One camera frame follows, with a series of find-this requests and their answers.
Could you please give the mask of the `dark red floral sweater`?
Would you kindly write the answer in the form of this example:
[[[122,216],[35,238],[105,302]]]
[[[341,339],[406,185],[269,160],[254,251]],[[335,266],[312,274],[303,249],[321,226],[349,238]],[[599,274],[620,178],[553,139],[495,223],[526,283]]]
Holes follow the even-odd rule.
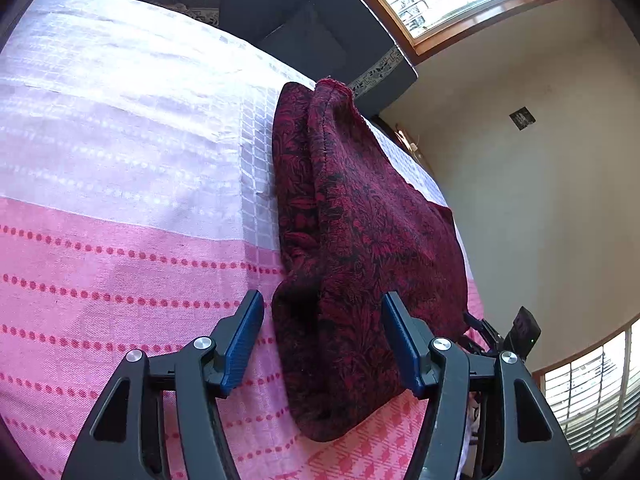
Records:
[[[385,294],[437,336],[466,332],[462,249],[450,209],[398,174],[340,82],[283,87],[272,162],[285,270],[272,319],[288,407],[306,438],[332,441],[401,393]]]

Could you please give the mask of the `pink white checkered bedspread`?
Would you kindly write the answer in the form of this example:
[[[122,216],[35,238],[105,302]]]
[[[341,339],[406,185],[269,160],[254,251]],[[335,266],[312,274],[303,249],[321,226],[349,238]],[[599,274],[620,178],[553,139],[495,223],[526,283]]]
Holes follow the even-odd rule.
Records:
[[[283,278],[278,96],[304,76],[137,0],[34,0],[1,52],[1,422],[62,476],[124,354]]]

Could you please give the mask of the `blue grey square cushion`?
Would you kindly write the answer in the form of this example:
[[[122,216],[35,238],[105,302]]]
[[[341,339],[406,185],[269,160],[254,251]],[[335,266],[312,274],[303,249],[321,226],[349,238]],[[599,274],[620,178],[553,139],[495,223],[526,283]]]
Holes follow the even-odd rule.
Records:
[[[260,40],[258,47],[314,80],[335,75],[347,60],[345,50],[310,2]]]

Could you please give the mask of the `blue grey padded headboard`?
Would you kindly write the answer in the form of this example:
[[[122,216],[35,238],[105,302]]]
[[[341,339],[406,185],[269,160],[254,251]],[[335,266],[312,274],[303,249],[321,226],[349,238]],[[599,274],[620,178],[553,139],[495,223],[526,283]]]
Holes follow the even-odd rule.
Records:
[[[305,3],[347,54],[346,64],[331,77],[352,89],[360,112],[382,112],[416,80],[418,73],[392,35],[363,0],[142,0],[184,6],[191,12],[218,11],[218,26],[254,47],[285,23]]]

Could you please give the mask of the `dark wall switch plate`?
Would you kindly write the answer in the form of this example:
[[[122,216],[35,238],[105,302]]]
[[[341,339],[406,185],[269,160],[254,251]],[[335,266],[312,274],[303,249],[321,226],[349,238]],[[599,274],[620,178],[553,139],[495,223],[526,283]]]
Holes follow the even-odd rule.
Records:
[[[530,125],[536,122],[534,115],[528,110],[526,106],[523,106],[509,115],[510,119],[516,125],[518,130],[522,131]]]

